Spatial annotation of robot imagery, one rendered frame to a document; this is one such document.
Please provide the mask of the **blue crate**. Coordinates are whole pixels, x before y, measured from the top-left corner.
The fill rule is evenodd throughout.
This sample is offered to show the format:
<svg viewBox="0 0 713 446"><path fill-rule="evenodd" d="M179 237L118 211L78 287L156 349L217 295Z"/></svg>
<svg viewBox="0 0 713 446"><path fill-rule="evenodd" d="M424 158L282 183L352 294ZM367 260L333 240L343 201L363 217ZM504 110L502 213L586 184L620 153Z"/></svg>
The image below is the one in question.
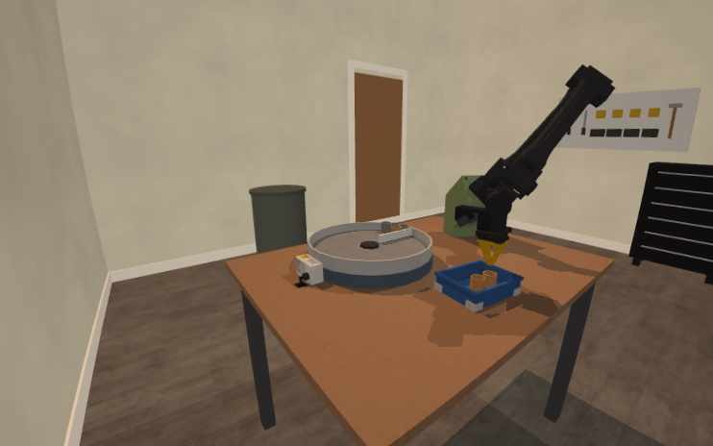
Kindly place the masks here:
<svg viewBox="0 0 713 446"><path fill-rule="evenodd" d="M493 271L498 274L496 285L475 292L469 288L471 275L479 274L482 276L483 271ZM436 271L434 275L436 276L434 289L456 300L472 312L482 310L511 296L521 294L522 288L520 285L524 279L524 277L494 264L487 265L484 260L475 260Z"/></svg>

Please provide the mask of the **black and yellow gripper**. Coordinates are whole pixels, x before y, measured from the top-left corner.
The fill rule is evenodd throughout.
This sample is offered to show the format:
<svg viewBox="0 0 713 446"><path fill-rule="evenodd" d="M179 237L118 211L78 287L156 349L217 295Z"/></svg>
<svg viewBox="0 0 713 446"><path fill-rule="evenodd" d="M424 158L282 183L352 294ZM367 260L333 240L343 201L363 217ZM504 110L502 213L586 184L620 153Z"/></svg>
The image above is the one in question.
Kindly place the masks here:
<svg viewBox="0 0 713 446"><path fill-rule="evenodd" d="M493 265L496 262L497 258L499 257L498 255L501 254L504 247L509 242L508 232L511 233L512 228L506 227L506 221L507 221L507 215L505 217L501 217L501 218L492 216L490 232L476 230L476 236L478 237L478 244L479 244L479 247L483 253L483 256L484 256L484 259L485 259L487 265ZM491 237L492 237L492 239L491 239ZM495 239L495 240L493 240L493 239ZM486 244L486 245L484 245L484 244ZM495 251L493 257L491 256L490 246L488 246L488 245L496 247L496 251Z"/></svg>

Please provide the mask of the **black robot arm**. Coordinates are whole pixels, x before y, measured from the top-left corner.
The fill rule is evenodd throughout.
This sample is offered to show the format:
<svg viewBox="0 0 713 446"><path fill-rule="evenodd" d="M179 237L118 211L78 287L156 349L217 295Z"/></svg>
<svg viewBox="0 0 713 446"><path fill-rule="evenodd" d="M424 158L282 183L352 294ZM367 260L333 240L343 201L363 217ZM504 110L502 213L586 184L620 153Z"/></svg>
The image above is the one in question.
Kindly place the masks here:
<svg viewBox="0 0 713 446"><path fill-rule="evenodd" d="M588 104L597 108L607 100L615 89L612 83L592 65L588 68L582 65L565 84L569 89L561 102L518 150L505 160L500 157L484 177L481 175L469 185L485 208L455 207L455 221L459 228L478 220L477 230L490 232L492 216L505 217L517 197L521 200L525 195L529 196L537 188L535 181L542 174L554 147Z"/></svg>

